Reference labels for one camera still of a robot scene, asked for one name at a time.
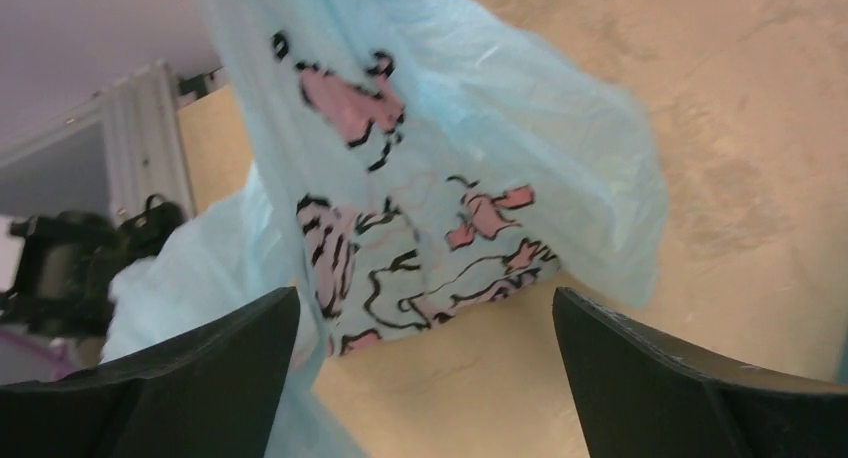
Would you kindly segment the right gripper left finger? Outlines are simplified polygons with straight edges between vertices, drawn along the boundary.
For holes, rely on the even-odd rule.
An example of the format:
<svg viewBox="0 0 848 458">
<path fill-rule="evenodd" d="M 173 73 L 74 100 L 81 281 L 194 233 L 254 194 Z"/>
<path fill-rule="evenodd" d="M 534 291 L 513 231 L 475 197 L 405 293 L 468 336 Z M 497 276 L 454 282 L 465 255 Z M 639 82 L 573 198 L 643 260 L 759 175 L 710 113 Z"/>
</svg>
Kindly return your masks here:
<svg viewBox="0 0 848 458">
<path fill-rule="evenodd" d="M 298 330 L 293 288 L 54 382 L 1 389 L 5 457 L 261 457 Z"/>
</svg>

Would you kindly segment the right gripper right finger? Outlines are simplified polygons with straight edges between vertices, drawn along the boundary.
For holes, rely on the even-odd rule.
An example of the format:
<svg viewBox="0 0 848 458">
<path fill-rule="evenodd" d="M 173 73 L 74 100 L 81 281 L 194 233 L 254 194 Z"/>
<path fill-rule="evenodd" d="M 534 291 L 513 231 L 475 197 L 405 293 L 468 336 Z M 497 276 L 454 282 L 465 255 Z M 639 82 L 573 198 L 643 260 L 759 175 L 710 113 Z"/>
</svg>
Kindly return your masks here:
<svg viewBox="0 0 848 458">
<path fill-rule="evenodd" d="M 847 388 L 744 363 L 560 288 L 555 333 L 593 457 L 843 457 Z"/>
</svg>

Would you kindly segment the light blue plastic bag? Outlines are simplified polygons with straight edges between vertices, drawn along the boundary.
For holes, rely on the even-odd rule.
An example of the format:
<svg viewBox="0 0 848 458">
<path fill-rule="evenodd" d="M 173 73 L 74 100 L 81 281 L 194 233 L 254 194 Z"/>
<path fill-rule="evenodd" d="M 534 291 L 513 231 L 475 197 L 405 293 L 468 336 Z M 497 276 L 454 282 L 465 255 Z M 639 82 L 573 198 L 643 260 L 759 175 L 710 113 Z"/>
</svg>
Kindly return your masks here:
<svg viewBox="0 0 848 458">
<path fill-rule="evenodd" d="M 295 285 L 270 457 L 359 457 L 324 359 L 566 270 L 654 290 L 668 195 L 649 121 L 471 0 L 201 0 L 254 160 L 246 185 L 119 273 L 113 361 Z"/>
</svg>

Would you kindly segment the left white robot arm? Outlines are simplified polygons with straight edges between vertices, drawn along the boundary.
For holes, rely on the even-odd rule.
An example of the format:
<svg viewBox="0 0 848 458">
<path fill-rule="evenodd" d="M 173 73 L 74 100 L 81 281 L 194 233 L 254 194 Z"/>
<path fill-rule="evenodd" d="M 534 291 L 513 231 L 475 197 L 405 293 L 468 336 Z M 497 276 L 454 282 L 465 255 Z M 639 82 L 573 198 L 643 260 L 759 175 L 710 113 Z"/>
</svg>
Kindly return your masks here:
<svg viewBox="0 0 848 458">
<path fill-rule="evenodd" d="M 186 222 L 161 194 L 114 227 L 101 215 L 64 211 L 14 220 L 7 234 L 23 240 L 11 286 L 1 293 L 1 323 L 50 338 L 102 338 L 115 305 L 110 283 L 133 263 L 158 255 Z"/>
</svg>

